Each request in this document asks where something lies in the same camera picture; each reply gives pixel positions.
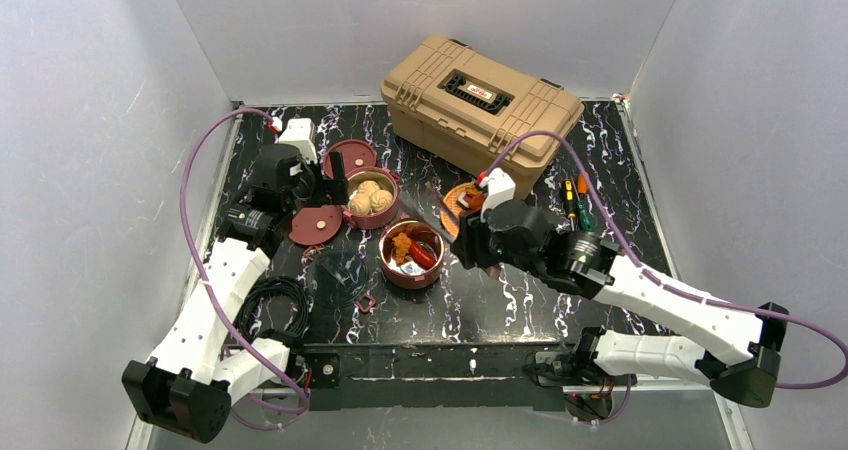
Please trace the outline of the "steamed bun front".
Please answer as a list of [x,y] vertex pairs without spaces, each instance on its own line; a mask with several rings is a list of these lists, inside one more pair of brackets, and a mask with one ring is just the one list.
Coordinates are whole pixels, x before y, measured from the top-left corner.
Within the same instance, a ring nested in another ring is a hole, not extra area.
[[348,209],[353,215],[368,216],[372,212],[370,196],[357,193],[348,203]]

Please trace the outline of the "steamed bun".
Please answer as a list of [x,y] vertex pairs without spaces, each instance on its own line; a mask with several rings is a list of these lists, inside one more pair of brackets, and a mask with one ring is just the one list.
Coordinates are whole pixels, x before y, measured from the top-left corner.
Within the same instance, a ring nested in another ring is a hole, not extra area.
[[363,195],[370,198],[374,193],[381,190],[381,186],[375,180],[362,181],[357,187],[357,195]]
[[368,216],[372,212],[370,196],[357,193],[348,203],[348,209],[353,215]]
[[394,195],[389,190],[379,189],[369,196],[371,212],[379,214],[386,211],[394,202]]

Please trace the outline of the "fried chicken pieces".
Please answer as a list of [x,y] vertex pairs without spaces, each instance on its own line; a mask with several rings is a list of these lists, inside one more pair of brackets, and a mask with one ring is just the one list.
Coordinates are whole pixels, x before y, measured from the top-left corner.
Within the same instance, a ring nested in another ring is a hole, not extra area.
[[392,243],[392,259],[398,266],[402,266],[409,255],[412,240],[405,232],[400,232],[392,238]]

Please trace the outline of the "red sausage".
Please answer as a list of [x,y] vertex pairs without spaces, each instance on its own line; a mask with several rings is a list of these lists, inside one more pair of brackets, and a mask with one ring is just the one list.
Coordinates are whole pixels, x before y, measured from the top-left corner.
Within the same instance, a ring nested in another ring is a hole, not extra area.
[[430,252],[419,241],[413,241],[408,249],[408,255],[420,268],[429,270],[438,263],[438,257]]

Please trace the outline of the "metal food tongs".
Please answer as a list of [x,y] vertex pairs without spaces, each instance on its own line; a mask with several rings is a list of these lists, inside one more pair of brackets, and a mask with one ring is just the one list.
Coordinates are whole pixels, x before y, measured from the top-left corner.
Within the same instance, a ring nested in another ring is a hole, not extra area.
[[455,241],[455,237],[442,226],[441,221],[436,219],[434,215],[422,210],[408,194],[400,192],[397,196],[397,201],[401,210],[410,218],[430,226],[433,231],[439,234],[447,243],[453,243]]

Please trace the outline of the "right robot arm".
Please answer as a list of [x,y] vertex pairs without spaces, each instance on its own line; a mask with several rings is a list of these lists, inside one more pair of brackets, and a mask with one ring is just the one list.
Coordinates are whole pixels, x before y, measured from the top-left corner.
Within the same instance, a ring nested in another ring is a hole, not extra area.
[[620,245],[581,230],[560,231],[542,210],[508,200],[458,219],[452,253],[467,269],[502,264],[547,287],[616,306],[661,325],[667,336],[588,327],[577,343],[527,364],[538,385],[628,375],[676,378],[711,388],[739,405],[765,408],[777,387],[785,322],[710,305],[711,295],[633,263]]

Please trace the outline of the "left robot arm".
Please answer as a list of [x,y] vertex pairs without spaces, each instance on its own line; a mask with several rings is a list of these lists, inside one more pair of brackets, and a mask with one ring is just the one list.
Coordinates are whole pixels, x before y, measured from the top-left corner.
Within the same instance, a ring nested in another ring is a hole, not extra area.
[[210,257],[196,256],[200,280],[176,322],[144,361],[130,361],[121,378],[140,420],[200,443],[223,429],[234,403],[269,379],[285,378],[291,339],[282,332],[250,341],[221,358],[249,291],[303,208],[344,205],[344,159],[322,163],[308,144],[269,144],[253,165],[219,228]]

